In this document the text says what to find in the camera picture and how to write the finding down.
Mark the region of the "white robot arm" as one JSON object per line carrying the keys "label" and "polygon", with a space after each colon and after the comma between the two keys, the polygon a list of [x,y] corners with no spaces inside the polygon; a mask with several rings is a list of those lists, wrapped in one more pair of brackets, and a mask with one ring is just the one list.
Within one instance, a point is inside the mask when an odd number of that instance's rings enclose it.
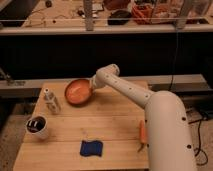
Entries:
{"label": "white robot arm", "polygon": [[110,86],[145,111],[150,171],[198,171],[182,100],[170,91],[151,91],[119,77],[116,64],[99,68],[93,90]]}

